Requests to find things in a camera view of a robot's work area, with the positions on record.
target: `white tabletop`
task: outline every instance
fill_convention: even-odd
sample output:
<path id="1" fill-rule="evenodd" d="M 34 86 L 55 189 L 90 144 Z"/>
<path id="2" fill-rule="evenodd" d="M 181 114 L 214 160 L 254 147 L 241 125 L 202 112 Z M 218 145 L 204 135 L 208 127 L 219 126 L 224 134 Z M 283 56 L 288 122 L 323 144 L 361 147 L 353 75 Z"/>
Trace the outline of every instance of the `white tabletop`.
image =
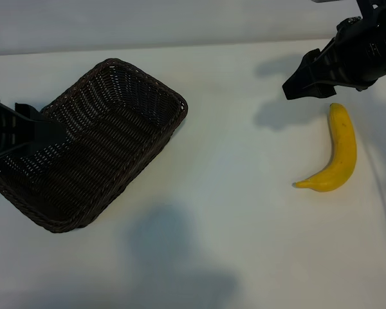
<path id="1" fill-rule="evenodd" d="M 189 105 L 163 152 L 84 229 L 52 234 L 0 195 L 0 309 L 386 308 L 386 77 L 325 100 L 281 90 L 325 44 L 0 56 L 9 106 L 41 108 L 110 57 Z M 356 170 L 333 192 L 294 189 L 329 161 L 332 102 L 354 121 Z"/>

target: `brown wicker basket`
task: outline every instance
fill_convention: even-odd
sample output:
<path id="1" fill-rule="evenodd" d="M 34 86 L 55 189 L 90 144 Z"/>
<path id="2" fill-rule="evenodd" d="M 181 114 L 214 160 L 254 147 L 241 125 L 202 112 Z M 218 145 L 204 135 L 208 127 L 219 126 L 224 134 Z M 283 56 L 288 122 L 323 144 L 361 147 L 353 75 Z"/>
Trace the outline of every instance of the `brown wicker basket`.
<path id="1" fill-rule="evenodd" d="M 164 148 L 186 117 L 176 92 L 118 59 L 96 65 L 41 113 L 68 139 L 0 159 L 0 193 L 45 229 L 85 227 Z"/>

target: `banana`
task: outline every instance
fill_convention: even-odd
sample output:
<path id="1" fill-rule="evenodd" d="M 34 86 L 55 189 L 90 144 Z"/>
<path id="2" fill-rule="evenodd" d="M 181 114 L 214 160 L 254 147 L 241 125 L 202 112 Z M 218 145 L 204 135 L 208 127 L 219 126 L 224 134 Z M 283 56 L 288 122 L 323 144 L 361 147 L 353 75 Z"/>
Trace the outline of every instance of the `banana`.
<path id="1" fill-rule="evenodd" d="M 343 185 L 353 174 L 356 165 L 356 138 L 346 108 L 337 103 L 331 104 L 329 122 L 333 140 L 331 163 L 323 171 L 294 183 L 294 187 L 319 192 L 332 191 Z"/>

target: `banana tip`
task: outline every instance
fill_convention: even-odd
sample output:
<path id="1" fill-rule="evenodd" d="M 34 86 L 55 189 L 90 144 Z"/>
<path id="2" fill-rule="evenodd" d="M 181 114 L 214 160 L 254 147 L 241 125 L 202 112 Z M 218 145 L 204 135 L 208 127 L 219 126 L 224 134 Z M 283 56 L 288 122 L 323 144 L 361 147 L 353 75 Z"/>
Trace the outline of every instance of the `banana tip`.
<path id="1" fill-rule="evenodd" d="M 308 180 L 303 180 L 301 182 L 293 183 L 292 186 L 293 188 L 298 188 L 298 189 L 310 188 L 310 182 Z"/>

